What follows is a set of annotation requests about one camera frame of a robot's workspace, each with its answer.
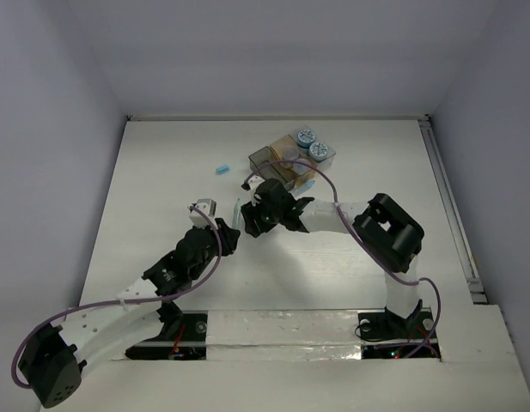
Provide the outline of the clear jar of pins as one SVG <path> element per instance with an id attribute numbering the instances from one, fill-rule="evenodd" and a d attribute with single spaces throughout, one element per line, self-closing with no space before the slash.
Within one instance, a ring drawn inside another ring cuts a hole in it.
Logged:
<path id="1" fill-rule="evenodd" d="M 299 157 L 300 157 L 300 152 L 298 148 L 296 147 L 293 147 L 293 146 L 284 147 L 281 151 L 281 160 L 288 165 L 291 165 L 292 161 L 298 160 Z"/>
<path id="2" fill-rule="evenodd" d="M 293 171 L 299 176 L 302 176 L 309 171 L 313 171 L 311 166 L 312 163 L 305 158 L 299 158 L 292 163 Z"/>

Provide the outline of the green highlighter marker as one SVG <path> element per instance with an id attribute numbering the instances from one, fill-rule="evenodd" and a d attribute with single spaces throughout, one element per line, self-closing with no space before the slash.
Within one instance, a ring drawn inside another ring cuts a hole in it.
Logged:
<path id="1" fill-rule="evenodd" d="M 238 198 L 233 208 L 232 225 L 233 229 L 239 230 L 241 226 L 241 200 Z"/>

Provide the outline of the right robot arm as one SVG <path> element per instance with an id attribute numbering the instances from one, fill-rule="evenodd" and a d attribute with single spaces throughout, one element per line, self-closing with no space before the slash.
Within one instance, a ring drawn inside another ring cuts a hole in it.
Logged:
<path id="1" fill-rule="evenodd" d="M 390 196 L 378 193 L 366 203 L 294 197 L 277 179 L 254 177 L 242 185 L 250 201 L 241 206 L 245 231 L 254 238 L 282 226 L 298 233 L 346 233 L 384 270 L 387 288 L 385 326 L 405 336 L 421 309 L 417 264 L 423 228 Z"/>

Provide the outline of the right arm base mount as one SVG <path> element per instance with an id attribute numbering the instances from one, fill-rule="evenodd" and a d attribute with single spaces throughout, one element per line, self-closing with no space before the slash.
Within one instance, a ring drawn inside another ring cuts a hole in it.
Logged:
<path id="1" fill-rule="evenodd" d="M 441 359 L 435 320 L 429 308 L 418 300 L 407 318 L 388 311 L 360 312 L 354 330 L 360 339 L 363 360 L 397 360 L 404 358 Z"/>

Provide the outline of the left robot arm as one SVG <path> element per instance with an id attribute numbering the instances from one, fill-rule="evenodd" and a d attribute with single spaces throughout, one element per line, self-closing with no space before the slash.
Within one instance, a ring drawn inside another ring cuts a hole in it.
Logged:
<path id="1" fill-rule="evenodd" d="M 11 362 L 13 382 L 46 408 L 68 399 L 102 361 L 145 339 L 169 339 L 180 328 L 176 300 L 201 286 L 241 232 L 222 218 L 192 227 L 175 248 L 119 293 L 51 316 L 22 341 Z"/>

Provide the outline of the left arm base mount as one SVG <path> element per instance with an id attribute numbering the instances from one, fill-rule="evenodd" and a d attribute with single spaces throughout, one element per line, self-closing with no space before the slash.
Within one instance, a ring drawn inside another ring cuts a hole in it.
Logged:
<path id="1" fill-rule="evenodd" d="M 162 303 L 157 311 L 160 333 L 131 346 L 125 357 L 132 361 L 204 361 L 208 312 L 182 312 L 174 302 Z"/>

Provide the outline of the blue lidded round tin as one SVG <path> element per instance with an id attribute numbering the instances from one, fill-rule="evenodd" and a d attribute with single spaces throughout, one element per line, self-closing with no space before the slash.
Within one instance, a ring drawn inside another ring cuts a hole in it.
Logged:
<path id="1" fill-rule="evenodd" d="M 316 141 L 316 134 L 312 129 L 300 129 L 295 135 L 295 141 L 301 148 L 309 148 Z"/>

